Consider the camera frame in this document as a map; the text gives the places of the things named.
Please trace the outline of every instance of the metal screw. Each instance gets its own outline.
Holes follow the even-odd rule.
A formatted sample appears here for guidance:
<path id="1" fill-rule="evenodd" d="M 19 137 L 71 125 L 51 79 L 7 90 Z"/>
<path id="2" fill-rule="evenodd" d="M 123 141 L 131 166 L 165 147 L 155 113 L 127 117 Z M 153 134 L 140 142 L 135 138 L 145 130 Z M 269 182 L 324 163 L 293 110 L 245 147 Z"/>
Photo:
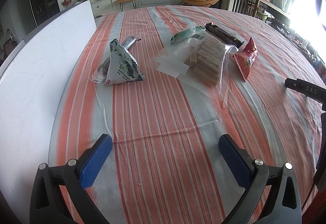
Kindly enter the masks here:
<path id="1" fill-rule="evenodd" d="M 289 162 L 287 162 L 287 163 L 285 164 L 285 167 L 286 167 L 287 169 L 291 170 L 291 169 L 292 169 L 292 164 L 289 163 Z"/>
<path id="2" fill-rule="evenodd" d="M 39 166 L 40 170 L 45 169 L 45 167 L 46 167 L 45 163 L 41 163 L 40 166 Z"/>
<path id="3" fill-rule="evenodd" d="M 69 166 L 74 166 L 74 165 L 76 165 L 76 163 L 77 163 L 77 161 L 75 159 L 71 159 L 68 161 Z"/>
<path id="4" fill-rule="evenodd" d="M 261 159 L 255 159 L 255 163 L 258 165 L 258 166 L 262 166 L 264 164 L 264 162 L 261 160 Z"/>

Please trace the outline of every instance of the striped tablecloth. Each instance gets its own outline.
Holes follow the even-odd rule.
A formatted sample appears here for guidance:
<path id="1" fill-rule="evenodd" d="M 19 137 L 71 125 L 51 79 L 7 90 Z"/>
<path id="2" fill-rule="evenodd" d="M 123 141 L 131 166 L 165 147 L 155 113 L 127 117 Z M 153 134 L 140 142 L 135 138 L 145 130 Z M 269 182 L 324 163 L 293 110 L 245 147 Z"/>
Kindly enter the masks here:
<path id="1" fill-rule="evenodd" d="M 192 21 L 212 21 L 246 43 L 252 36 L 257 45 L 259 55 L 246 82 L 229 64 L 226 104 L 144 66 Z M 97 27 L 61 98 L 49 165 L 78 158 L 103 133 L 111 135 L 112 153 L 87 189 L 110 223 L 221 223 L 243 193 L 218 150 L 225 133 L 267 165 L 292 163 L 304 201 L 319 155 L 322 111 L 317 102 L 286 89 L 284 80 L 325 85 L 282 35 L 250 16 L 185 6 L 115 13 L 100 18 Z M 109 87 L 88 81 L 109 42 L 129 35 L 141 38 L 129 51 L 146 79 Z M 64 197 L 81 222 L 66 192 Z"/>

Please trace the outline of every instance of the window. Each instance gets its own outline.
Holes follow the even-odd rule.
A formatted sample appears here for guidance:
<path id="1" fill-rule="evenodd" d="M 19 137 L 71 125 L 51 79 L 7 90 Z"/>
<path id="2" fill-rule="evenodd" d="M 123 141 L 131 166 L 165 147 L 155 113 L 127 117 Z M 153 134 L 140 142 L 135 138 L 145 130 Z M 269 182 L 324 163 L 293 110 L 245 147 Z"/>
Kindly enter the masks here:
<path id="1" fill-rule="evenodd" d="M 290 10 L 291 24 L 301 37 L 310 41 L 318 51 L 319 56 L 326 61 L 326 2 L 319 5 L 320 14 L 317 15 L 317 0 L 294 0 Z"/>

